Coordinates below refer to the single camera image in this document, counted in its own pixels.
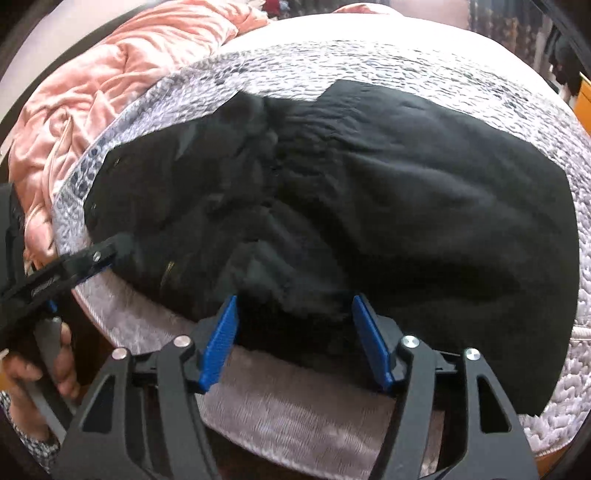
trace person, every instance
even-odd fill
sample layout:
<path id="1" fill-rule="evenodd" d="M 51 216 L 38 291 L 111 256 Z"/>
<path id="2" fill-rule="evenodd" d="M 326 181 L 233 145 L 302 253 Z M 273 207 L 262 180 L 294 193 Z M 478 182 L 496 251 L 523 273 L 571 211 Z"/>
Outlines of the person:
<path id="1" fill-rule="evenodd" d="M 60 394 L 75 402 L 80 396 L 80 384 L 74 365 L 72 332 L 66 323 L 61 324 L 60 342 L 61 349 L 53 365 L 53 375 Z M 41 370 L 11 352 L 4 356 L 0 367 L 9 384 L 7 391 L 0 392 L 0 408 L 4 409 L 6 417 L 35 460 L 49 471 L 59 451 L 59 444 L 45 418 L 19 386 L 20 382 L 39 380 Z"/>

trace yellow box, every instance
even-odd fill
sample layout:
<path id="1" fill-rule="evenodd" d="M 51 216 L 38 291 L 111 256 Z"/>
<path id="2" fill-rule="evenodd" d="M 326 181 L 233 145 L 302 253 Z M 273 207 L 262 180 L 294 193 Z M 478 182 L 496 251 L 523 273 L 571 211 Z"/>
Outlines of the yellow box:
<path id="1" fill-rule="evenodd" d="M 591 135 L 591 83 L 583 75 L 581 77 L 583 78 L 581 91 L 573 111 L 581 125 Z"/>

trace human hand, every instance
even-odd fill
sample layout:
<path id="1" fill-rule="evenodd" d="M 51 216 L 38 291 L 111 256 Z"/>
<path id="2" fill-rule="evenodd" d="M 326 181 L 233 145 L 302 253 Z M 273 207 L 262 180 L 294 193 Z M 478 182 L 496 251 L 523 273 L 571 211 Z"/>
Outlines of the human hand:
<path id="1" fill-rule="evenodd" d="M 76 378 L 74 354 L 72 352 L 72 332 L 65 324 L 61 324 L 61 349 L 53 365 L 57 389 L 63 397 L 75 400 L 80 394 L 80 384 Z M 49 427 L 45 418 L 37 410 L 26 391 L 18 381 L 36 381 L 42 377 L 41 370 L 27 362 L 17 353 L 9 353 L 2 360 L 2 371 L 10 383 L 10 415 L 14 424 L 28 437 L 41 442 L 50 438 Z"/>

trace blue gripper pad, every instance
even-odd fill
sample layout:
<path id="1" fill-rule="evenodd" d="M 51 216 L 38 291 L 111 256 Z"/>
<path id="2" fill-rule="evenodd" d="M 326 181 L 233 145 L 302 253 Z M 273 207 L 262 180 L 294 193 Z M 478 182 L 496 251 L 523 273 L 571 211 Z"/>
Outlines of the blue gripper pad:
<path id="1" fill-rule="evenodd" d="M 209 391 L 212 385 L 219 382 L 223 364 L 234 344 L 239 322 L 235 295 L 224 303 L 217 316 L 219 322 L 209 338 L 201 359 L 199 387 L 203 392 Z"/>
<path id="2" fill-rule="evenodd" d="M 356 295 L 353 298 L 351 309 L 353 322 L 375 381 L 382 386 L 384 391 L 388 391 L 392 387 L 394 379 L 390 367 L 390 353 L 384 339 L 380 335 L 371 313 L 365 306 L 363 297 Z"/>

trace patterned curtain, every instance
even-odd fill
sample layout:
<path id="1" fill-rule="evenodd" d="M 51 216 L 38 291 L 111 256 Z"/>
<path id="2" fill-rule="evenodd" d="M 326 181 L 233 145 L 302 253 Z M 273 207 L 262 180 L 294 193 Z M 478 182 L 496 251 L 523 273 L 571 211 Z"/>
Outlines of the patterned curtain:
<path id="1" fill-rule="evenodd" d="M 531 0 L 470 0 L 470 30 L 495 40 L 530 66 L 541 27 L 542 12 Z"/>

